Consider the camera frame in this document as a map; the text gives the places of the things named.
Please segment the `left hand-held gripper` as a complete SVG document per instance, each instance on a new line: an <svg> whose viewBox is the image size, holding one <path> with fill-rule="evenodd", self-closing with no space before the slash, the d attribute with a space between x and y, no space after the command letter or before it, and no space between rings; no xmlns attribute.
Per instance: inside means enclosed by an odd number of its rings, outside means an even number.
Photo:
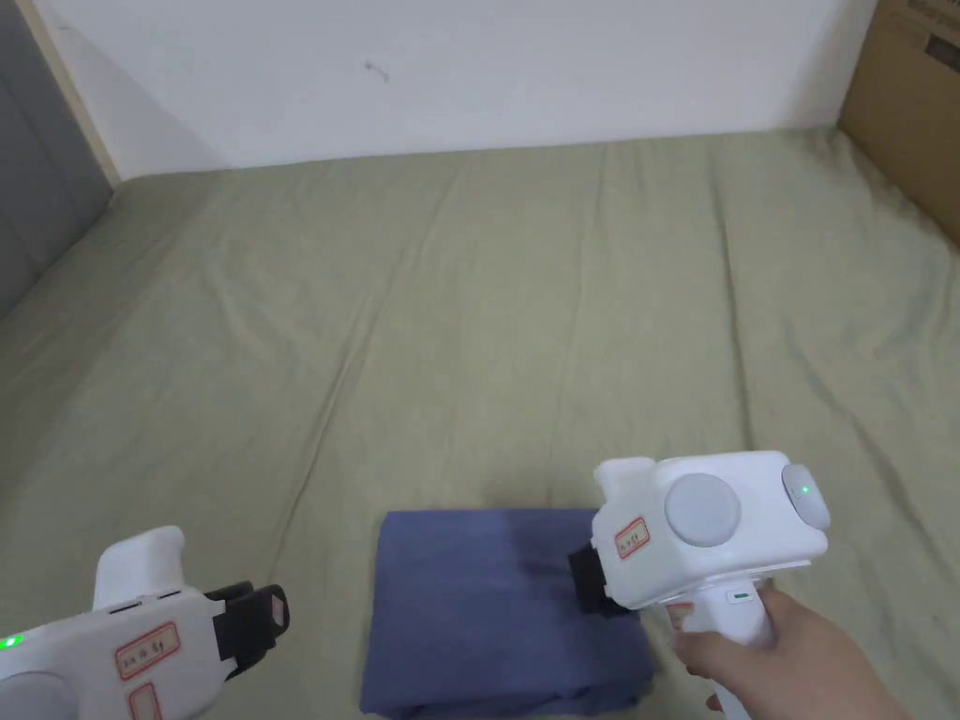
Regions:
<svg viewBox="0 0 960 720"><path fill-rule="evenodd" d="M1 641L5 719L196 719L289 627L277 585L186 582L174 526L109 547L92 608Z"/></svg>

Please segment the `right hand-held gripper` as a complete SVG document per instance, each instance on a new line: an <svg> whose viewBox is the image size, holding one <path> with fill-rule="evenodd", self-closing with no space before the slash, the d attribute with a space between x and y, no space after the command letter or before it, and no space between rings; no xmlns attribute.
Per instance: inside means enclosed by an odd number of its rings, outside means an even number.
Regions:
<svg viewBox="0 0 960 720"><path fill-rule="evenodd" d="M569 556L579 607L662 608L677 632L773 644L758 584L825 554L831 514L810 471L781 452L608 459L587 546Z"/></svg>

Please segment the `person's right hand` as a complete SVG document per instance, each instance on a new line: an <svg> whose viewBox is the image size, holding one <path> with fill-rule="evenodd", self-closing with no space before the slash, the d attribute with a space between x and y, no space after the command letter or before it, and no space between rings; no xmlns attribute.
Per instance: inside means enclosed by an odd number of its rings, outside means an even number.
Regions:
<svg viewBox="0 0 960 720"><path fill-rule="evenodd" d="M907 719L864 650L838 625L773 588L759 594L772 623L767 648L715 632L681 632L677 657L728 690L753 719Z"/></svg>

